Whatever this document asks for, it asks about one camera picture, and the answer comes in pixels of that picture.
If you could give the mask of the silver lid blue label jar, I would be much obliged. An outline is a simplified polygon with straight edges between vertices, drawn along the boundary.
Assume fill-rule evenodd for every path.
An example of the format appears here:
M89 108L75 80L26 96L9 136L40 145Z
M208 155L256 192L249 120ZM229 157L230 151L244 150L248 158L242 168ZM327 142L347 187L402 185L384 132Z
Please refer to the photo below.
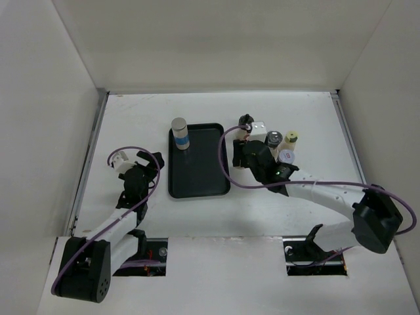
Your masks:
M171 122L171 130L176 147L179 150L187 150L190 146L190 139L186 120L182 117L174 118Z

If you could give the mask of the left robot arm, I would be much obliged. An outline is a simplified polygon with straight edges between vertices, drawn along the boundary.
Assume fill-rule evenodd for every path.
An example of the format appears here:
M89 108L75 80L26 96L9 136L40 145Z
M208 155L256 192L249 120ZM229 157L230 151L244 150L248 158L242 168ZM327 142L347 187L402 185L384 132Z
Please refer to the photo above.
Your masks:
M123 181L114 212L86 236L72 236L65 244L51 294L57 297L101 303L112 276L125 269L161 267L162 257L148 250L139 229L164 167L162 154L139 148L137 157L146 165L130 161L123 149L111 153L107 164Z

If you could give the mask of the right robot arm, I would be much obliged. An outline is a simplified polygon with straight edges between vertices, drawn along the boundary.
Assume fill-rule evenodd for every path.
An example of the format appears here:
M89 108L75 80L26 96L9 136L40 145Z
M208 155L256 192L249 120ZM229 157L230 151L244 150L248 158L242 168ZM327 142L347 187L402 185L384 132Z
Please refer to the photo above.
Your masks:
M269 191L311 201L346 217L345 222L317 224L310 231L304 243L309 258L321 259L327 252L355 246L378 254L387 252L402 216L380 186L322 184L295 165L275 161L268 146L259 140L234 140L233 149L233 166L250 169Z

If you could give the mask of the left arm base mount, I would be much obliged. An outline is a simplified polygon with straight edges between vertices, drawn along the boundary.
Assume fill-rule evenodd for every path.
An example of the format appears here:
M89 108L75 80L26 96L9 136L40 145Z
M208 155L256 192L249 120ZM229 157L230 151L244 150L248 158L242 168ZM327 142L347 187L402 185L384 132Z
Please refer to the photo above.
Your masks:
M138 250L116 270L114 276L166 276L169 239L148 238L143 230L132 230L129 235L138 240Z

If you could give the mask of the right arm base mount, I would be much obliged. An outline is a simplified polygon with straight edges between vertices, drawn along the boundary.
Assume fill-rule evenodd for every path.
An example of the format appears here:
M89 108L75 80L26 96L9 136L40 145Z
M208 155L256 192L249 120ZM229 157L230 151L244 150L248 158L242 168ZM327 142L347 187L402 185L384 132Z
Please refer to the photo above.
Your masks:
M307 236L282 238L288 276L347 276L344 249L326 252L314 243L321 227L316 225Z

